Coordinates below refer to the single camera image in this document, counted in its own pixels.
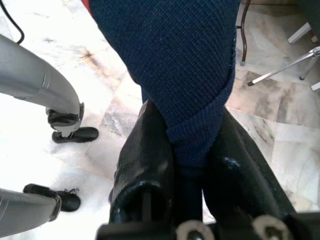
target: marble floor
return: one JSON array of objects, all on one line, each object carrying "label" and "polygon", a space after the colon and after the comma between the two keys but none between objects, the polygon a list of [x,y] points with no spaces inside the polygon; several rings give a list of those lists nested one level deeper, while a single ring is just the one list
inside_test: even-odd
[{"label": "marble floor", "polygon": [[[70,81],[85,102],[82,125],[100,132],[91,143],[57,145],[44,107],[0,94],[0,188],[20,192],[28,183],[56,190],[79,188],[82,199],[78,211],[62,212],[54,222],[4,239],[94,239],[109,218],[108,194],[118,154],[141,107],[140,87],[81,1],[4,3],[25,32],[21,45]],[[238,35],[235,83],[226,106],[255,140],[296,210],[318,211],[320,93],[312,92],[310,85],[320,81],[320,61],[304,81],[298,75],[306,62],[255,86],[246,85],[315,47],[310,34],[295,44],[287,41],[305,22],[295,6],[250,6],[247,61],[239,65]],[[19,38],[1,11],[0,34]],[[212,220],[207,210],[204,219]]]}]

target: rubber foot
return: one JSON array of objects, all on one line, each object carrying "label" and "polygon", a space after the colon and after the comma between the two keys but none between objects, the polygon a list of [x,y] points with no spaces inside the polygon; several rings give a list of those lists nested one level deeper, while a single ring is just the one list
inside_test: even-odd
[{"label": "rubber foot", "polygon": [[56,193],[61,198],[61,211],[74,212],[78,210],[81,200],[77,195],[67,191],[57,191]]},{"label": "rubber foot", "polygon": [[74,131],[71,137],[61,137],[61,133],[54,131],[52,133],[52,140],[56,144],[63,143],[86,143],[96,140],[99,136],[99,132],[94,127],[80,127],[77,131]]}]

